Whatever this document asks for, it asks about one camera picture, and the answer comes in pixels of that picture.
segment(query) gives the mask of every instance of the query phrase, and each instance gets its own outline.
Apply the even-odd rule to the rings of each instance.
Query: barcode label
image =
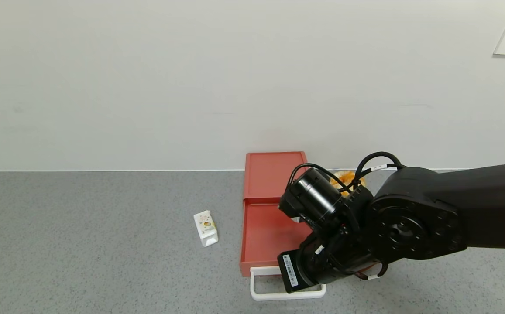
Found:
[[[295,270],[293,270],[293,264],[291,263],[289,255],[284,255],[282,257],[284,259],[285,268],[288,271],[289,282],[291,283],[291,286],[298,286],[299,283],[297,282],[297,276],[295,276]]]

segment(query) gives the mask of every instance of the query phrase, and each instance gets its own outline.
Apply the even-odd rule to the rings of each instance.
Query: black cable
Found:
[[[376,153],[372,153],[368,156],[366,156],[365,158],[363,158],[363,160],[359,163],[356,171],[355,171],[355,176],[354,176],[354,179],[351,181],[353,187],[354,187],[354,190],[358,187],[359,183],[360,183],[360,179],[364,176],[362,175],[363,174],[363,167],[373,158],[376,158],[376,157],[387,157],[388,159],[390,159],[394,164],[398,165],[397,168],[398,169],[402,169],[404,168],[405,166],[402,165],[402,163],[400,163],[400,160],[392,155],[391,153],[388,153],[386,151],[377,151]]]
[[[388,168],[397,168],[397,169],[402,169],[402,167],[405,167],[405,166],[404,166],[404,165],[398,165],[398,164],[387,164],[385,169],[388,169]],[[352,181],[351,181],[351,182],[347,185],[347,187],[348,187],[348,188],[351,188],[351,187],[354,185],[354,183],[355,183],[355,181],[356,181],[356,180],[357,180],[357,183],[358,183],[358,185],[359,185],[359,184],[361,183],[361,178],[362,178],[362,177],[364,177],[364,176],[366,176],[366,175],[368,175],[368,174],[369,174],[369,173],[371,173],[372,171],[373,171],[373,170],[372,170],[372,168],[365,169],[365,170],[361,173],[361,175],[360,175],[357,179],[355,179],[355,178],[354,178],[354,179],[353,179],[353,180],[352,180]]]
[[[336,182],[344,188],[343,191],[348,191],[349,193],[351,193],[350,188],[348,186],[346,186],[345,183],[343,183],[340,179],[338,179],[338,177],[336,177],[336,175],[334,175],[334,173],[331,173],[330,171],[324,169],[323,167],[320,167],[317,164],[311,164],[311,163],[300,164],[297,167],[295,167],[295,169],[293,169],[293,171],[291,173],[291,176],[289,177],[288,187],[293,182],[293,179],[295,178],[295,175],[297,175],[297,171],[299,171],[299,169],[301,169],[302,167],[313,167],[315,169],[318,169],[318,170],[326,173],[329,177],[331,177],[332,179],[336,180]]]
[[[381,268],[380,268],[380,272],[378,272],[378,274],[376,276],[382,277],[384,275],[384,273],[386,273],[387,270],[388,270],[388,264],[382,263]],[[355,276],[357,276],[361,280],[368,280],[368,276],[362,272],[356,272]]]

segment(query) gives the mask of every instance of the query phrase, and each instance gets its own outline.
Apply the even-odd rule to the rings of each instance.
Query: white wall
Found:
[[[0,170],[505,163],[505,0],[0,0]]]

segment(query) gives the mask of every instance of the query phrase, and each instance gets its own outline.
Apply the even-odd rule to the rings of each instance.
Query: white label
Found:
[[[298,286],[299,283],[297,282],[297,276],[295,276],[295,270],[293,270],[293,264],[291,263],[291,259],[289,258],[289,255],[284,255],[284,264],[285,268],[288,271],[288,276],[289,276],[289,282],[291,283],[291,286]]]
[[[321,244],[317,249],[316,251],[314,251],[314,254],[318,255],[320,252],[322,252],[322,250],[324,250],[324,246]]]
[[[386,169],[387,167],[388,167],[387,165],[380,165],[380,166],[372,167],[371,171],[377,171],[377,170],[380,170],[380,169]]]

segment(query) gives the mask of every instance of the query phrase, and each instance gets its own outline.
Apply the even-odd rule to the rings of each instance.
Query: red tray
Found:
[[[242,276],[250,276],[250,267],[276,266],[281,252],[299,248],[311,233],[308,225],[292,221],[278,209],[289,175],[302,163],[306,163],[302,151],[247,154],[240,251]]]
[[[304,151],[248,153],[244,169],[243,199],[276,198],[279,201],[285,192],[291,172],[304,163],[306,163]],[[300,169],[297,177],[303,172],[304,169]]]

